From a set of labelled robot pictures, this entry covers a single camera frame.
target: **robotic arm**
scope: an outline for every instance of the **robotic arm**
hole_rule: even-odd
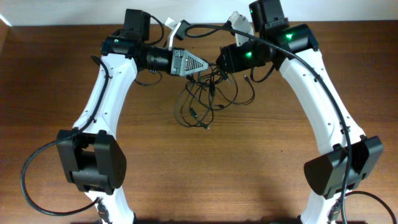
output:
[[[108,71],[108,84],[93,122],[77,137],[57,144],[67,180],[95,201],[103,223],[132,224],[135,215],[124,196],[122,182],[126,158],[116,142],[116,127],[124,99],[139,69],[163,71],[184,77],[208,68],[208,64],[178,48],[163,49],[143,43],[149,36],[146,12],[128,9],[124,29],[109,36],[101,47],[97,81],[90,99],[72,131],[61,130],[58,139],[86,125],[100,98]],[[94,146],[94,152],[84,149]]]
[[[289,51],[307,62],[323,80],[336,101],[345,123],[353,148],[352,165],[347,177],[348,191],[356,189],[368,177],[383,146],[377,136],[367,138],[355,123],[337,94],[322,60],[318,42],[305,24],[289,27],[279,0],[260,0],[250,4],[254,29],[260,38]],[[297,95],[315,134],[322,156],[304,166],[305,177],[312,188],[308,205],[297,223],[334,223],[340,212],[342,185],[348,158],[347,140],[341,118],[324,87],[311,71],[296,58],[290,58],[275,48],[259,41],[243,45],[231,44],[221,49],[217,64],[230,73],[272,62],[279,69]]]

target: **white plastic part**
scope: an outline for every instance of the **white plastic part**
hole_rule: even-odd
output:
[[[165,24],[167,24],[166,26],[172,30],[169,36],[167,37],[167,48],[168,50],[173,50],[174,36],[177,33],[178,29],[180,28],[181,22],[176,23],[174,22],[173,19],[167,18]]]
[[[359,142],[361,140],[360,136],[363,135],[364,132],[355,123],[351,115],[349,115],[335,87],[331,83],[323,64],[321,52],[308,49],[297,53],[297,56],[304,59],[321,75],[343,113],[347,127],[349,127],[351,143],[354,144]],[[333,146],[335,144],[341,144],[342,147],[347,146],[345,135],[341,132],[343,127],[340,124],[335,108],[321,84],[315,81],[315,77],[310,71],[297,59],[285,59],[280,67],[280,72],[293,88],[305,114],[310,120],[320,154],[324,155],[333,151]]]
[[[228,18],[228,21],[231,22],[231,26],[233,29],[245,32],[250,35],[254,35],[253,27],[251,26],[246,16],[240,15],[237,11],[234,11],[232,13],[232,15]],[[235,40],[236,45],[239,47],[240,45],[249,41],[249,38],[239,34],[235,34]]]
[[[124,196],[123,188],[115,189],[112,195],[107,195],[104,192],[89,191],[86,195],[94,201],[96,198],[101,199],[101,203],[108,211],[108,218],[110,223],[113,224],[132,224],[134,220],[134,213],[127,204],[126,197]]]
[[[166,22],[164,22],[164,25],[170,28],[171,30],[174,30],[174,28],[177,26],[177,23],[170,17],[166,19]]]
[[[113,135],[116,139],[116,127],[120,111],[122,110],[127,91],[136,78],[137,66],[134,59],[125,58],[124,55],[120,54],[108,54],[107,56],[102,56],[101,60],[108,68],[111,78],[108,81],[103,100],[94,118],[95,121],[84,130],[84,133],[97,134],[99,130],[105,130],[107,134]],[[104,68],[100,66],[98,78],[91,92],[90,99],[73,127],[81,128],[91,116],[105,82],[104,77]]]
[[[338,193],[327,200],[311,190],[308,205],[300,217],[301,222],[303,224],[334,224],[335,221],[328,223],[328,215],[340,196],[341,194]]]

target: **black cable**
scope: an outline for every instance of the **black cable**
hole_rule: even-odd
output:
[[[205,34],[191,35],[191,34],[185,33],[185,35],[186,35],[187,37],[190,37],[190,38],[200,38],[200,37],[207,37],[208,35],[214,34],[214,33],[217,32],[217,31],[218,31],[218,30],[215,29],[215,30],[212,30],[212,31],[207,32],[207,33],[205,33]]]
[[[157,43],[159,43],[160,41],[163,40],[163,37],[164,37],[164,26],[163,26],[163,23],[160,22],[156,17],[154,17],[152,15],[150,15],[150,17],[153,18],[154,20],[156,20],[156,22],[160,25],[160,28],[162,29],[162,36],[160,36],[159,40],[156,40],[156,41],[153,41],[151,43],[148,43],[148,45],[155,45],[155,44],[157,44]]]
[[[96,106],[95,106],[95,108],[94,108],[94,110],[93,110],[93,113],[92,113],[91,116],[89,117],[87,123],[86,123],[83,127],[81,127],[76,133],[73,133],[73,134],[71,134],[71,135],[69,135],[69,136],[67,136],[67,137],[62,138],[62,139],[58,139],[58,140],[52,141],[52,142],[47,143],[47,144],[45,144],[44,146],[38,148],[35,152],[33,152],[33,153],[28,157],[28,159],[25,161],[24,166],[22,167],[22,170],[21,170],[21,178],[20,178],[20,181],[21,181],[22,194],[24,195],[24,197],[25,197],[27,203],[28,203],[32,208],[34,208],[34,209],[36,209],[37,211],[39,211],[39,212],[41,212],[41,213],[44,213],[44,214],[46,214],[46,215],[53,215],[53,216],[67,216],[67,215],[73,215],[73,214],[76,214],[76,213],[79,213],[79,212],[82,212],[82,211],[85,211],[85,210],[91,208],[91,207],[94,206],[96,203],[98,203],[99,200],[100,200],[100,198],[97,198],[97,199],[95,199],[92,203],[90,203],[89,205],[87,205],[87,206],[85,206],[85,207],[83,207],[83,208],[77,209],[77,210],[73,210],[73,211],[69,211],[69,212],[53,212],[53,211],[46,210],[46,209],[44,209],[44,208],[38,206],[38,205],[31,199],[31,197],[29,196],[29,194],[27,193],[26,184],[25,184],[25,174],[26,174],[26,170],[27,170],[27,168],[28,168],[30,162],[32,162],[32,160],[33,160],[39,153],[43,152],[44,150],[48,149],[48,148],[51,147],[51,146],[54,146],[54,145],[56,145],[56,144],[58,144],[58,143],[61,143],[61,142],[63,142],[63,141],[72,139],[72,138],[74,138],[75,136],[81,134],[81,133],[91,124],[91,122],[94,121],[94,117],[96,116],[96,114],[97,114],[97,112],[98,112],[98,109],[100,108],[100,104],[101,104],[101,102],[102,102],[102,99],[103,99],[104,94],[105,94],[105,91],[106,91],[106,87],[107,87],[107,85],[108,85],[109,72],[108,72],[108,69],[106,68],[106,65],[104,64],[104,62],[102,62],[101,59],[99,59],[97,56],[94,56],[94,55],[92,55],[91,58],[93,59],[93,61],[94,61],[97,65],[101,65],[101,66],[103,67],[103,69],[105,70],[105,81],[104,81],[104,85],[103,85],[103,88],[102,88],[102,90],[101,90],[101,93],[99,94],[99,97],[98,97],[98,101],[97,101],[97,103],[96,103]]]
[[[371,193],[368,193],[368,192],[364,192],[364,191],[360,191],[360,190],[347,193],[346,197],[348,197],[350,195],[355,195],[355,194],[366,195],[366,196],[369,196],[369,197],[373,198],[374,200],[377,200],[388,211],[388,213],[391,216],[393,224],[397,224],[397,218],[394,215],[394,212],[391,210],[391,208],[383,200],[381,200],[381,198],[379,198],[378,196],[376,196],[374,194],[371,194]]]
[[[218,87],[216,87],[216,89],[221,93],[221,96],[223,96],[223,98],[226,101],[228,101],[228,102],[230,102],[232,104],[235,104],[235,105],[249,105],[249,104],[251,104],[254,101],[254,98],[256,97],[256,92],[254,91],[254,87],[251,84],[249,78],[246,75],[244,75],[243,78],[250,85],[251,90],[252,90],[252,96],[250,97],[250,99],[248,99],[248,100],[246,100],[244,102],[237,103],[234,100],[229,100],[227,97],[225,97],[224,93]]]
[[[236,92],[235,92],[235,96],[232,100],[228,99],[224,95],[224,93],[221,91],[221,89],[217,87],[217,85],[219,85],[223,80],[228,79],[228,75],[226,73],[223,73],[216,64],[214,64],[214,63],[208,63],[208,64],[209,64],[209,68],[210,68],[211,72],[206,75],[202,75],[200,72],[198,72],[197,78],[195,78],[194,75],[187,76],[187,79],[189,80],[189,82],[187,82],[185,84],[185,88],[181,91],[181,93],[178,96],[178,100],[174,107],[174,116],[175,116],[177,123],[184,127],[187,127],[187,128],[202,127],[202,128],[207,129],[208,126],[214,121],[214,117],[215,117],[214,111],[221,111],[230,105],[249,105],[255,99],[256,94],[254,91],[254,87],[252,86],[250,79],[247,76],[244,76],[245,81],[251,87],[252,96],[250,97],[250,99],[248,99],[244,102],[236,102],[236,99],[237,99],[238,93],[239,93],[239,88],[238,88],[238,83],[233,74],[229,74],[229,75],[234,82]],[[178,108],[185,91],[188,93],[188,95],[184,99],[181,107]],[[206,91],[208,92],[208,102],[207,103],[203,102],[202,98],[201,98],[202,94]],[[228,102],[227,105],[214,104],[216,92],[220,93],[221,96]],[[193,109],[192,103],[194,102],[194,100],[197,101],[200,104],[200,106],[206,108],[206,113],[204,116],[201,116],[201,118],[199,118],[199,115],[197,115],[196,111]],[[196,121],[195,123],[188,122],[183,113],[184,109],[185,109],[185,105],[187,103],[188,103],[188,109],[189,109],[190,115]],[[203,122],[204,119],[206,118],[206,116],[208,116],[208,114],[210,112],[211,112],[210,121],[207,123],[204,123]]]
[[[253,82],[255,82],[255,83],[264,82],[264,81],[272,74],[272,72],[273,72],[274,70],[275,70],[275,65],[272,65],[271,68],[269,69],[269,71],[267,72],[267,74],[264,76],[264,78],[262,78],[262,79],[260,79],[260,80],[258,80],[258,81],[255,81],[255,80],[254,80],[254,67],[252,67],[252,68],[250,69],[250,79],[251,79]]]
[[[347,141],[347,164],[346,164],[346,169],[345,169],[345,175],[343,177],[343,186],[341,188],[341,217],[343,219],[343,224],[347,224],[347,220],[346,220],[346,215],[345,215],[345,194],[346,194],[346,189],[347,189],[347,182],[348,182],[348,175],[349,175],[349,170],[351,168],[351,161],[352,161],[352,146],[351,146],[351,139],[349,138],[349,132],[348,132],[348,127],[346,125],[343,113],[341,112],[335,98],[333,97],[333,95],[331,94],[329,88],[326,86],[325,82],[323,81],[322,77],[314,70],[314,68],[312,68],[305,60],[303,60],[302,58],[300,58],[299,56],[293,54],[292,52],[289,52],[288,50],[283,49],[282,47],[279,47],[269,41],[266,41],[264,39],[258,38],[256,36],[247,34],[245,32],[242,32],[240,30],[235,30],[235,29],[230,29],[228,27],[221,27],[221,26],[214,26],[214,25],[206,25],[206,24],[197,24],[197,25],[192,25],[189,26],[185,29],[185,35],[188,36],[188,31],[192,30],[194,28],[209,28],[209,29],[217,29],[217,30],[224,30],[224,31],[228,31],[231,33],[236,33],[245,37],[248,37],[249,39],[253,39],[253,40],[257,40],[262,42],[263,44],[266,44],[270,47],[275,48],[276,50],[281,51],[282,53],[286,54],[286,56],[290,56],[293,57],[295,59],[297,59],[301,64],[304,65],[304,67],[306,67],[313,75],[314,77],[317,79],[317,81],[319,82],[319,84],[321,84],[322,88],[324,89],[324,91],[326,92],[326,94],[328,95],[333,107],[335,108],[337,115],[340,119],[341,125],[343,126],[343,131],[344,131],[344,135],[346,137],[346,141]]]
[[[138,85],[140,85],[140,86],[153,86],[153,85],[156,85],[156,84],[158,84],[160,81],[162,81],[162,78],[163,78],[163,75],[162,75],[161,72],[157,72],[157,73],[159,74],[159,79],[158,79],[156,82],[154,82],[154,83],[143,83],[143,82],[137,81],[137,78],[134,79],[134,81],[135,81]]]

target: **green led light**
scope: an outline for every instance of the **green led light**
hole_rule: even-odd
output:
[[[291,40],[293,37],[293,34],[286,34],[286,38],[288,38],[289,40]]]
[[[251,58],[251,56],[252,56],[251,52],[246,53],[247,58]]]

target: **black plastic cover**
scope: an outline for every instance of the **black plastic cover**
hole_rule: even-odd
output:
[[[60,130],[57,139],[77,132]],[[94,152],[84,151],[89,145]],[[76,184],[79,191],[96,190],[112,195],[126,175],[126,157],[112,135],[81,133],[73,139],[57,144],[65,177]]]
[[[319,43],[306,24],[299,24],[280,30],[270,35],[268,40],[294,54],[307,49],[319,50]],[[277,70],[279,70],[286,57],[286,54],[278,51],[276,57],[272,59]]]
[[[280,0],[258,0],[249,5],[254,30],[262,37],[289,27]]]
[[[185,39],[185,30],[190,26],[191,24],[187,22],[185,19],[181,21],[181,25],[176,31],[174,37],[177,38],[178,40],[183,40]]]
[[[216,64],[228,73],[240,72],[252,67],[261,67],[270,62],[275,50],[267,45],[252,40],[241,46],[231,44],[221,48]]]
[[[150,14],[142,10],[126,9],[124,29],[120,36],[129,40],[149,40]]]
[[[367,178],[383,152],[379,137],[363,139],[352,145],[352,165],[348,176],[348,189],[358,188]],[[347,157],[345,149],[336,148],[333,152],[306,162],[304,174],[311,189],[326,199],[341,191]]]

